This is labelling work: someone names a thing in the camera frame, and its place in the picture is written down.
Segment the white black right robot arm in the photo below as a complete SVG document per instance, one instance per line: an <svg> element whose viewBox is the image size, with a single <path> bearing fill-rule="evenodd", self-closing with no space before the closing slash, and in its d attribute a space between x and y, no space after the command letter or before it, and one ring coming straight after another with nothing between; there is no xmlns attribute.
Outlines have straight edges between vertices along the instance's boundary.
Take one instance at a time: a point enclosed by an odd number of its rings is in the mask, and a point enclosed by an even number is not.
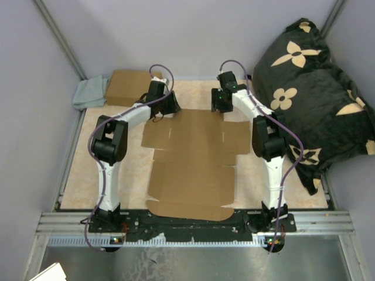
<svg viewBox="0 0 375 281"><path fill-rule="evenodd" d="M285 118L275 114L251 93L248 86L239 84L233 72L221 72L219 88L211 90L212 111L227 113L239 109L252 123L251 145L266 170L261 212L246 222L249 231L274 232L288 216L284 197L282 167L287 148L287 134L280 127Z"/></svg>

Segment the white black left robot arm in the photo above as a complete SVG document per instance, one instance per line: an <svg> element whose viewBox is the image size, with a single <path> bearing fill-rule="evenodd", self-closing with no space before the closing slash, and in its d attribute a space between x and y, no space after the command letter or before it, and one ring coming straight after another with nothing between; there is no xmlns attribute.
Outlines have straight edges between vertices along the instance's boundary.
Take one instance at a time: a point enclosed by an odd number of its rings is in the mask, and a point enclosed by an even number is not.
<svg viewBox="0 0 375 281"><path fill-rule="evenodd" d="M124 219L120 212L118 181L121 162L128 149L128 133L156 117L180 111L166 78L152 77L148 91L126 111L101 115L89 137L88 152L98 167L98 200L86 227L90 233L118 232Z"/></svg>

